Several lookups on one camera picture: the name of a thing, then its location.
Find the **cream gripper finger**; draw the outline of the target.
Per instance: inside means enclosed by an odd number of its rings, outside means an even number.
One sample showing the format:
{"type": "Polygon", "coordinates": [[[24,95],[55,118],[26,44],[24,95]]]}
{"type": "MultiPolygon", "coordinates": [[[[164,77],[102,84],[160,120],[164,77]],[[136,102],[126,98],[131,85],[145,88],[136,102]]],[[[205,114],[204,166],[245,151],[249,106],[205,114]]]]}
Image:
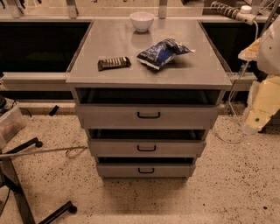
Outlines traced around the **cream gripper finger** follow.
{"type": "Polygon", "coordinates": [[[280,77],[269,75],[262,82],[254,81],[247,104],[241,129],[245,134],[255,134],[280,109],[280,77]]]}
{"type": "Polygon", "coordinates": [[[260,40],[260,38],[256,39],[251,45],[243,49],[238,54],[238,58],[245,61],[257,61],[260,40]]]}

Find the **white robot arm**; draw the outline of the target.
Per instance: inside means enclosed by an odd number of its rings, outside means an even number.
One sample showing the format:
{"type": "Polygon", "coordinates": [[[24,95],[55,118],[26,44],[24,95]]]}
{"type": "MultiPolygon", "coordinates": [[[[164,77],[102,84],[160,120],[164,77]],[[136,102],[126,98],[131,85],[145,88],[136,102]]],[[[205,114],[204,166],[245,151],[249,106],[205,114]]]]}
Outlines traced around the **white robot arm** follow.
{"type": "Polygon", "coordinates": [[[268,75],[265,80],[252,84],[243,114],[242,131],[255,134],[280,109],[280,16],[238,58],[255,61],[257,68],[268,75]]]}

